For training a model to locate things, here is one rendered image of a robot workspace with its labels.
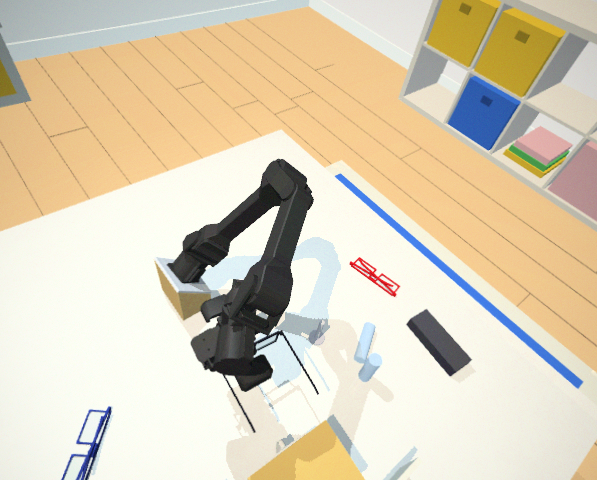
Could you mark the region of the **black glasses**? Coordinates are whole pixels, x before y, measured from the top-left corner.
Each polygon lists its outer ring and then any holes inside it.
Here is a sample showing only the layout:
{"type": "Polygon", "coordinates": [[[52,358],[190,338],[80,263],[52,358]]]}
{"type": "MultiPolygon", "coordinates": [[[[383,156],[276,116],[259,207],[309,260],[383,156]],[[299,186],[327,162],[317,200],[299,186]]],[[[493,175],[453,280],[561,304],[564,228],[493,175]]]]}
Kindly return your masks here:
{"type": "MultiPolygon", "coordinates": [[[[266,337],[264,337],[264,338],[262,338],[262,339],[259,339],[259,340],[255,341],[255,342],[254,342],[254,345],[255,345],[255,347],[256,347],[256,349],[257,349],[257,351],[258,351],[258,350],[260,350],[260,349],[262,349],[262,348],[264,348],[264,347],[266,347],[266,346],[268,346],[268,345],[270,345],[270,344],[272,344],[272,343],[274,343],[274,342],[276,342],[276,341],[277,341],[277,339],[278,339],[278,336],[279,336],[279,334],[280,334],[280,336],[282,336],[282,335],[283,335],[284,339],[286,340],[286,342],[287,342],[287,344],[289,345],[290,349],[292,350],[293,354],[295,355],[295,357],[297,358],[297,360],[298,360],[298,362],[300,363],[301,367],[303,368],[303,371],[304,371],[304,373],[306,374],[307,378],[309,379],[310,383],[312,384],[312,386],[313,386],[313,388],[314,388],[314,390],[315,390],[316,394],[318,395],[318,394],[319,394],[319,392],[318,392],[318,390],[317,390],[316,386],[314,385],[314,383],[313,383],[313,381],[311,380],[310,376],[309,376],[309,375],[308,375],[308,373],[306,372],[306,370],[305,370],[305,367],[303,366],[302,362],[300,361],[299,357],[297,356],[296,352],[294,351],[293,347],[291,346],[290,342],[288,341],[288,339],[286,338],[286,336],[285,336],[285,334],[283,333],[283,331],[282,331],[282,330],[280,330],[280,331],[278,330],[278,331],[276,331],[276,332],[274,332],[274,333],[272,333],[272,334],[270,334],[270,335],[268,335],[268,336],[266,336],[266,337]]],[[[229,387],[230,387],[230,389],[231,389],[232,393],[234,394],[234,396],[235,396],[235,398],[236,398],[237,402],[239,403],[239,405],[240,405],[240,407],[241,407],[242,411],[244,412],[244,414],[245,414],[245,416],[246,416],[247,420],[249,421],[249,424],[250,424],[250,426],[251,426],[251,428],[252,428],[253,432],[254,432],[254,433],[256,433],[256,431],[255,431],[255,429],[254,429],[254,427],[253,427],[253,425],[252,425],[252,423],[251,423],[251,420],[250,420],[249,416],[247,415],[247,413],[246,413],[245,409],[243,408],[243,406],[242,406],[242,404],[241,404],[240,400],[238,399],[238,397],[237,397],[237,395],[236,395],[235,391],[233,390],[233,388],[232,388],[231,384],[229,383],[229,381],[228,381],[228,379],[227,379],[226,375],[223,375],[223,376],[224,376],[224,378],[225,378],[225,380],[226,380],[227,384],[229,385],[229,387]]]]}

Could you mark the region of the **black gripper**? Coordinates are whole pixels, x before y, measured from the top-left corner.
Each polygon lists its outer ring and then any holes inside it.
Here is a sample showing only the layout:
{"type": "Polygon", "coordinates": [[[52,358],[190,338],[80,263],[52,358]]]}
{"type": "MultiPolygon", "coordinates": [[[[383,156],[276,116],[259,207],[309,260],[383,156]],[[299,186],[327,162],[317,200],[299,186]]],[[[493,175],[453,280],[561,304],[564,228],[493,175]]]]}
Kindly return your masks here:
{"type": "MultiPolygon", "coordinates": [[[[201,313],[207,323],[217,317],[222,323],[223,300],[227,294],[222,294],[205,301],[201,306],[201,313]],[[218,317],[219,316],[219,317],[218,317]]],[[[249,374],[236,376],[235,379],[242,391],[247,392],[272,378],[273,369],[265,354],[260,354],[252,360],[252,368],[249,374]]]]}

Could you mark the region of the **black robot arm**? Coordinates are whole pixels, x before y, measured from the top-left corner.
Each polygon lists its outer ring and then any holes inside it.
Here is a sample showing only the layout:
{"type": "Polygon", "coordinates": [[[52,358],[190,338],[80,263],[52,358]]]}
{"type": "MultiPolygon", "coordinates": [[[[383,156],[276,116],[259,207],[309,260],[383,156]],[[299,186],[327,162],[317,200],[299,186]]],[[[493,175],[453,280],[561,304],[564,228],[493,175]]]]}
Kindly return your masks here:
{"type": "Polygon", "coordinates": [[[226,376],[249,374],[255,335],[269,335],[289,305],[291,263],[314,198],[307,177],[284,159],[272,161],[260,187],[221,222],[188,234],[183,251],[167,267],[182,283],[198,283],[208,265],[228,256],[230,243],[272,207],[280,206],[261,259],[243,280],[233,279],[223,300],[222,323],[191,338],[190,347],[204,371],[226,376]],[[268,315],[256,315],[259,310],[268,315]]]}

